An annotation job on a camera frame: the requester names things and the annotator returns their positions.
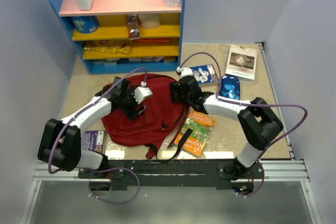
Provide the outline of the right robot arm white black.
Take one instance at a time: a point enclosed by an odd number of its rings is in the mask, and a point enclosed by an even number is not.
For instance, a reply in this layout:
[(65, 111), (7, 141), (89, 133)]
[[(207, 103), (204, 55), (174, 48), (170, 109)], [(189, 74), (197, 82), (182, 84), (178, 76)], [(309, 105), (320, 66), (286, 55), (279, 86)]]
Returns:
[(238, 101), (202, 91), (192, 76), (181, 77), (169, 84), (173, 103), (185, 103), (196, 112), (219, 115), (240, 123), (247, 143), (226, 169), (233, 180), (246, 178), (268, 145), (284, 129), (282, 122), (262, 98)]

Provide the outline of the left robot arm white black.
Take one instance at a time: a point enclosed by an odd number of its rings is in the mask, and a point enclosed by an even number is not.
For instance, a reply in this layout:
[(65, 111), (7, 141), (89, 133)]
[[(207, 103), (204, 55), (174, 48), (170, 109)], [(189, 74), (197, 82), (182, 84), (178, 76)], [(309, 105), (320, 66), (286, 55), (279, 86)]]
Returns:
[(108, 174), (107, 157), (97, 151), (86, 150), (81, 145), (81, 137), (98, 120), (113, 111), (123, 112), (129, 120), (136, 119), (145, 109), (144, 100), (152, 91), (142, 81), (135, 87), (127, 79), (116, 77), (105, 86), (84, 107), (62, 119), (46, 122), (38, 160), (57, 171), (70, 172), (75, 168), (90, 169), (97, 178)]

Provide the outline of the red backpack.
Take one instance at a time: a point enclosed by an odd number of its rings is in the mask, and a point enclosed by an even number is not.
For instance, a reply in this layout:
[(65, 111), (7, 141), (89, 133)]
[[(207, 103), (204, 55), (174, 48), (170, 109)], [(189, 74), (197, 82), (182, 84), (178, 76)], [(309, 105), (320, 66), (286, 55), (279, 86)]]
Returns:
[(111, 140), (119, 145), (148, 147), (147, 159), (156, 157), (165, 138), (175, 129), (181, 129), (190, 107), (172, 103), (169, 84), (175, 79), (161, 74), (149, 74), (146, 80), (152, 96), (144, 100), (146, 106), (134, 120), (129, 120), (121, 110), (102, 118)]

